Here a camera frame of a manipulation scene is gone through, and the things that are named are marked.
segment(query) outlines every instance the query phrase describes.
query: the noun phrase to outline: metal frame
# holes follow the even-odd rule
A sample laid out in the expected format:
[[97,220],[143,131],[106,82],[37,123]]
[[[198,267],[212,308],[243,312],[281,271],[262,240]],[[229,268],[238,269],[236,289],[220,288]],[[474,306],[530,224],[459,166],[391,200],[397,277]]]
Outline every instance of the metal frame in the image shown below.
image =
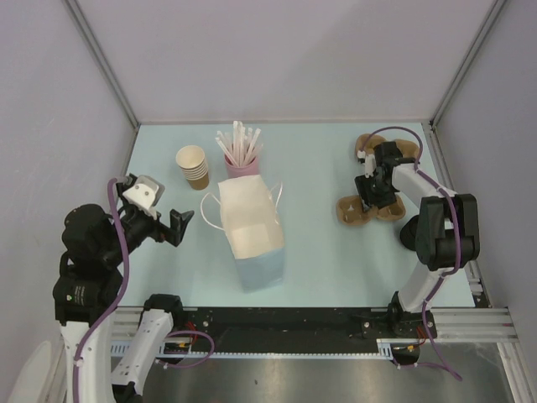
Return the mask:
[[136,119],[134,110],[131,107],[130,103],[128,102],[128,99],[125,96],[125,93],[123,89],[121,88],[113,69],[108,63],[108,60],[106,56],[104,55],[102,48],[96,39],[96,36],[93,34],[90,24],[88,23],[86,16],[82,12],[80,4],[77,2],[77,0],[62,0],[62,1],[67,9],[67,12],[72,17],[76,28],[80,32],[82,39],[84,40],[88,49],[90,50],[90,53],[93,56],[93,59],[97,63],[97,66],[99,67],[99,70],[101,71],[102,76],[104,77],[104,80],[110,86],[110,89],[112,90],[114,96],[119,102],[119,105],[122,107],[123,112],[125,113],[125,116],[127,117],[128,121],[131,123],[133,128],[138,129],[138,126],[140,125],[140,123]]
[[459,86],[461,85],[462,80],[464,80],[464,77],[466,76],[467,72],[470,70],[470,67],[472,66],[474,60],[476,59],[476,56],[479,53],[479,50],[482,48],[489,33],[491,32],[491,29],[493,28],[494,24],[498,20],[500,13],[503,11],[503,9],[505,8],[508,2],[509,0],[495,0],[493,5],[488,10],[487,17],[485,17],[485,20],[481,24],[481,27],[479,27],[476,38],[473,40],[472,44],[470,45],[470,49],[467,51],[466,55],[464,56],[464,59],[462,60],[461,65],[459,66],[459,69],[457,70],[455,76],[453,77],[453,80],[448,86],[446,93],[442,97],[440,105],[438,105],[438,108],[435,110],[435,113],[433,114],[433,117],[431,119],[431,124],[433,128],[435,128],[438,125],[438,122],[442,119],[444,112],[450,106],[450,103],[453,100],[453,97],[455,96],[456,91],[458,90]]
[[516,403],[535,402],[535,388],[520,343],[499,343],[498,351]]
[[[197,308],[186,308],[197,311]],[[112,340],[128,342],[138,329],[142,307],[119,307]],[[433,308],[439,343],[516,343],[519,339],[507,308]],[[378,340],[381,343],[413,343],[415,339]]]

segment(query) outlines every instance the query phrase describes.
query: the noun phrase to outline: white wall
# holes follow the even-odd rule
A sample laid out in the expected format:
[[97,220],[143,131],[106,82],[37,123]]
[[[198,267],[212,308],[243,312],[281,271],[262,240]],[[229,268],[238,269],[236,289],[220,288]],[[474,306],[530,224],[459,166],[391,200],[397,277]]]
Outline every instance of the white wall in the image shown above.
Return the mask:
[[106,202],[133,131],[60,0],[0,2],[0,401],[59,334],[65,215]]
[[493,0],[80,0],[148,122],[430,118]]
[[458,191],[479,203],[480,268],[537,376],[537,2],[510,2],[439,135]]

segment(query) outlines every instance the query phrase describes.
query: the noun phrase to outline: white straw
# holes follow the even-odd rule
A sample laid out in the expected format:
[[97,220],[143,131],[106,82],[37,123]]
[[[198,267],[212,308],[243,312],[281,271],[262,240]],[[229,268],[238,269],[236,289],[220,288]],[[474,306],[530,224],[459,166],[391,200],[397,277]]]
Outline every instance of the white straw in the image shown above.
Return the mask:
[[245,162],[245,165],[248,165],[250,164],[253,160],[255,160],[255,157],[258,156],[259,154],[259,151],[261,151],[261,149],[263,148],[263,145],[261,144],[259,147],[256,147],[252,154],[248,157],[247,161]]
[[216,138],[216,142],[218,143],[218,145],[220,146],[220,148],[222,149],[222,151],[224,152],[224,154],[227,156],[227,158],[229,159],[229,161],[235,165],[235,166],[238,166],[237,165],[237,162],[235,161],[235,159],[233,158],[233,155],[227,150],[226,146],[224,145],[224,143],[219,139],[219,138]]
[[252,155],[253,148],[255,147],[255,142],[258,141],[258,137],[260,134],[261,134],[261,129],[260,128],[256,129],[252,142],[250,143],[250,147],[248,148],[248,152],[246,153],[246,157],[244,158],[245,165],[248,165],[249,162],[247,161],[251,160],[250,156]]
[[238,152],[238,147],[237,147],[237,134],[238,134],[238,131],[237,131],[237,127],[238,127],[238,121],[234,121],[233,122],[233,149],[231,151],[232,151],[232,154],[233,154],[233,159],[235,159],[235,161],[237,161],[237,152]]

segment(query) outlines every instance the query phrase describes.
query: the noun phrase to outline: stack of paper cups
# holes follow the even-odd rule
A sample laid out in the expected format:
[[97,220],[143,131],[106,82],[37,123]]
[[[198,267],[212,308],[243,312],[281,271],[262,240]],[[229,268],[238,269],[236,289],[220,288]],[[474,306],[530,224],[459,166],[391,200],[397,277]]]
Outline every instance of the stack of paper cups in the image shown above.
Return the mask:
[[192,189],[200,191],[209,185],[209,166],[201,147],[197,145],[183,147],[175,156],[175,162],[183,171]]

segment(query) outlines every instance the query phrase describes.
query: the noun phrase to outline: table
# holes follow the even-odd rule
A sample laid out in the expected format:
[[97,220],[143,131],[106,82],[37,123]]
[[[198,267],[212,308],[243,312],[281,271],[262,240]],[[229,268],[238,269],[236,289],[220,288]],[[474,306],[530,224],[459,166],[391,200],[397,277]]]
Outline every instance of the table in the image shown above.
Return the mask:
[[[201,218],[201,198],[218,195],[227,178],[216,131],[231,132],[231,124],[143,125],[128,172],[150,175],[166,186],[157,206],[163,222],[169,210],[196,212],[183,243],[146,240],[131,254],[131,280],[122,306],[141,306],[153,293],[179,295],[185,306],[381,307],[410,277],[415,253],[399,242],[399,230],[418,208],[402,196],[407,214],[398,222],[372,220],[360,228],[342,225],[336,201],[357,194],[354,177],[363,173],[354,144],[363,133],[394,123],[270,123],[261,128],[264,144],[260,170],[268,187],[283,181],[279,215],[286,242],[281,285],[252,293],[242,291],[225,235]],[[424,140],[422,169],[436,179],[420,123],[403,123]],[[386,139],[412,139],[402,131],[383,133]],[[177,151],[201,146],[211,183],[192,190],[175,163]],[[206,215],[219,221],[218,205],[206,204]],[[433,306],[474,306],[464,270],[447,281]]]

